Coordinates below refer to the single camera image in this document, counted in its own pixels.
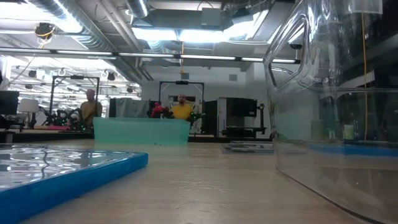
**blue tray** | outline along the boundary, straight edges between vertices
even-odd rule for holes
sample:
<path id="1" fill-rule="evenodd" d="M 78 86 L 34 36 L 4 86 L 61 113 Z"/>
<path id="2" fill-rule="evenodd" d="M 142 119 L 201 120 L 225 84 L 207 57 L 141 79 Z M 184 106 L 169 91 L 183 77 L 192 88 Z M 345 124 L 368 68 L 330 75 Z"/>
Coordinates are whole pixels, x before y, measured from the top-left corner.
<path id="1" fill-rule="evenodd" d="M 311 150 L 330 154 L 359 155 L 359 156 L 389 156 L 398 157 L 398 149 L 383 147 L 367 147 L 356 145 L 322 145 L 310 144 Z"/>
<path id="2" fill-rule="evenodd" d="M 0 219 L 15 223 L 143 168 L 146 153 L 0 149 Z"/>

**yellow cable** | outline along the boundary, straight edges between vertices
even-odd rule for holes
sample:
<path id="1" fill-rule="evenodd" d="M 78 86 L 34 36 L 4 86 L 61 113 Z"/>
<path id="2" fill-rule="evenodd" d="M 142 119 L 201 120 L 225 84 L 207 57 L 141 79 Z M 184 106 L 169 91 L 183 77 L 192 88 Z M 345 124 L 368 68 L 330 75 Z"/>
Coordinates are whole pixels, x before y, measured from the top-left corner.
<path id="1" fill-rule="evenodd" d="M 365 138 L 364 140 L 366 141 L 366 135 L 368 134 L 368 93 L 366 90 L 366 74 L 367 74 L 367 68 L 366 68 L 366 42 L 365 42 L 365 21 L 364 21 L 364 14 L 362 12 L 362 44 L 363 44 L 363 62 L 364 62 L 364 79 L 365 79 Z"/>

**desk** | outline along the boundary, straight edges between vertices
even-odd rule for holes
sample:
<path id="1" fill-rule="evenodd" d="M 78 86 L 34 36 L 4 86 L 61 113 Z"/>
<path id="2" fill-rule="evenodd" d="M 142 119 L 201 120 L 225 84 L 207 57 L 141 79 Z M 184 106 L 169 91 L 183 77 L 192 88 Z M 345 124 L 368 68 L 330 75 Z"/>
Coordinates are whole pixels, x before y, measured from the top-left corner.
<path id="1" fill-rule="evenodd" d="M 148 152 L 149 165 L 24 223 L 360 223 L 276 171 L 274 156 L 222 154 L 209 143 L 50 144 Z"/>

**person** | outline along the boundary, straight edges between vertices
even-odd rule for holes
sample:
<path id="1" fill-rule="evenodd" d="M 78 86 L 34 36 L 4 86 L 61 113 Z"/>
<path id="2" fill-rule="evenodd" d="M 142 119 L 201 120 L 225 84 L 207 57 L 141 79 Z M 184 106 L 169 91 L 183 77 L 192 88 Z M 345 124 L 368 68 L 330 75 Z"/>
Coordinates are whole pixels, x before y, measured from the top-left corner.
<path id="1" fill-rule="evenodd" d="M 93 118 L 95 116 L 101 116 L 102 105 L 100 102 L 97 102 L 97 110 L 95 110 L 94 90 L 87 90 L 86 96 L 87 96 L 87 101 L 81 104 L 80 109 L 81 109 L 81 115 L 83 116 L 83 120 L 87 122 L 87 128 L 90 129 L 93 126 Z"/>
<path id="2" fill-rule="evenodd" d="M 171 111 L 175 119 L 183 119 L 188 121 L 191 113 L 192 107 L 186 102 L 187 97 L 184 94 L 179 94 L 178 104 L 173 106 Z"/>

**teal plastic bin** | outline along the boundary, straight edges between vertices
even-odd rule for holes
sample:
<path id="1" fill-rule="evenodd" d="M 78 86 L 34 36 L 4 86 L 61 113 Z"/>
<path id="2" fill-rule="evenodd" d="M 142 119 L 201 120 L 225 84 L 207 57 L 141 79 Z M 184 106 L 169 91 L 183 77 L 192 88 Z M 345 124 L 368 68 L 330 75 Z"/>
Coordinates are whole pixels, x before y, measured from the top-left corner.
<path id="1" fill-rule="evenodd" d="M 95 142 L 181 145 L 188 142 L 190 123 L 180 119 L 94 118 Z"/>

